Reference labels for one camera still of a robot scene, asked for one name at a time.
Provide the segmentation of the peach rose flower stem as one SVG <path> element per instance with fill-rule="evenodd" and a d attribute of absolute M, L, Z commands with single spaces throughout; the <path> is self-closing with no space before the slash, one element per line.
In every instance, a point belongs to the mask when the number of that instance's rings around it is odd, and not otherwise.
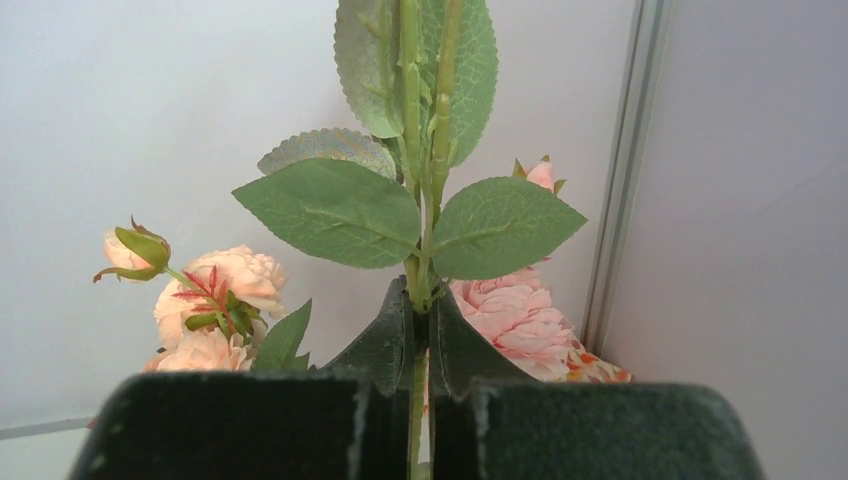
<path fill-rule="evenodd" d="M 143 372 L 311 368 L 309 355 L 298 351 L 311 306 L 287 311 L 282 290 L 288 277 L 274 258 L 240 245 L 176 269 L 165 238 L 138 223 L 106 231 L 104 254 L 110 264 L 96 280 L 170 278 L 153 310 L 160 347 Z"/>

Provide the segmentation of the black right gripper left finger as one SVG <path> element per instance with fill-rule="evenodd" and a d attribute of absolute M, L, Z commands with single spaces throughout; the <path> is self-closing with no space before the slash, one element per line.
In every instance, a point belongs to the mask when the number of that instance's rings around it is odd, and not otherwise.
<path fill-rule="evenodd" d="M 107 400 L 74 479 L 406 479 L 412 312 L 394 279 L 325 367 L 139 374 Z"/>

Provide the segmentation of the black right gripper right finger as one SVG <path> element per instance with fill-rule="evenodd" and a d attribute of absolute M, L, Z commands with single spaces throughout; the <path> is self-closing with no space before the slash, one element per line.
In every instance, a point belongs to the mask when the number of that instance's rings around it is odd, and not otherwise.
<path fill-rule="evenodd" d="M 430 319 L 436 479 L 761 479 L 732 406 L 668 383 L 541 382 L 446 295 Z"/>

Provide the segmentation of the white peony flower stem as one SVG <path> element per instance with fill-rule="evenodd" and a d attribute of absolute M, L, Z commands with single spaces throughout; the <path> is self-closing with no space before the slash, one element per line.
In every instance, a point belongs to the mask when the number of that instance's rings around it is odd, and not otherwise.
<path fill-rule="evenodd" d="M 322 129 L 283 141 L 234 197 L 309 256 L 363 270 L 403 267 L 413 471 L 429 401 L 434 306 L 453 297 L 455 280 L 536 268 L 585 218 L 558 197 L 562 182 L 548 158 L 444 198 L 451 170 L 474 151 L 493 108 L 499 60 L 485 2 L 342 1 L 334 59 L 363 131 Z"/>

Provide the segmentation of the pink peony flower stem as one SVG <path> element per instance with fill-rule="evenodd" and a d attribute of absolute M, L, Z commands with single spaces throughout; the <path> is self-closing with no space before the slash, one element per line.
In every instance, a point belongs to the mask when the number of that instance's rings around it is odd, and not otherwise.
<path fill-rule="evenodd" d="M 465 320 L 507 360 L 538 380 L 566 379 L 573 326 L 553 306 L 536 268 L 455 280 L 450 288 Z"/>

